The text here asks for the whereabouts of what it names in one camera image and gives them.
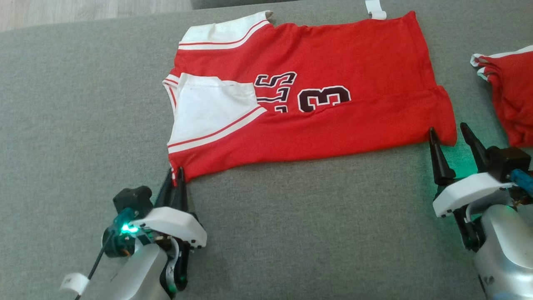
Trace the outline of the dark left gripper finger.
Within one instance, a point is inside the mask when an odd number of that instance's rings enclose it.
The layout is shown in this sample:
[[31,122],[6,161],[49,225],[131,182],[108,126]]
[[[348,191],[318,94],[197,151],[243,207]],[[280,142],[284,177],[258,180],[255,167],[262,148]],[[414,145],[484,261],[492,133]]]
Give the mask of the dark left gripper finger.
[[167,174],[165,176],[165,179],[162,182],[161,188],[159,190],[157,199],[154,203],[154,207],[166,207],[169,206],[172,202],[172,192],[174,189],[174,183],[172,178],[172,169],[169,168],[167,171]]
[[185,181],[185,172],[183,167],[177,169],[176,174],[176,186],[174,192],[174,207],[180,211],[188,211],[188,193]]

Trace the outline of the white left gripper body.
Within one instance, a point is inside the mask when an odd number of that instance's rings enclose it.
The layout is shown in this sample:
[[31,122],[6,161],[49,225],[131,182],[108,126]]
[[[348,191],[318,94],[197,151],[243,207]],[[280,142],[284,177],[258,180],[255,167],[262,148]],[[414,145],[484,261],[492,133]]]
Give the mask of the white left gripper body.
[[137,240],[133,262],[142,267],[142,284],[154,281],[161,292],[175,295],[188,285],[189,255],[207,245],[207,232],[194,213],[173,207],[155,207],[141,220],[134,220]]

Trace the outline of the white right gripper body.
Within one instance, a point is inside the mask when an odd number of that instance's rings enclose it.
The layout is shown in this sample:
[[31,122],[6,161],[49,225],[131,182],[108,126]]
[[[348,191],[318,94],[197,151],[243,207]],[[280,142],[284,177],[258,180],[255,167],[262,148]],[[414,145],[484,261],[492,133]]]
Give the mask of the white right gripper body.
[[514,187],[516,184],[499,182],[488,173],[476,173],[438,187],[433,209],[437,217],[453,217],[465,249],[478,252],[486,240],[481,216],[493,205],[514,207],[510,196]]

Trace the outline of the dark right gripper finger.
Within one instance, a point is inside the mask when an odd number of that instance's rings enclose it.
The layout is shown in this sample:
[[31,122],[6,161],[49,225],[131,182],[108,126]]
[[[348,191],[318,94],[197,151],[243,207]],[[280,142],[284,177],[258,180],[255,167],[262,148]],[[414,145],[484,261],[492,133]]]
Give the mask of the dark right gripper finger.
[[461,122],[460,130],[466,144],[470,146],[476,167],[478,169],[477,173],[485,173],[488,170],[488,158],[487,150],[485,146],[480,142],[478,137],[474,134],[472,129],[468,126],[467,123]]
[[429,148],[434,183],[438,186],[448,186],[456,178],[456,173],[449,167],[446,157],[441,149],[441,140],[434,127],[429,129]]

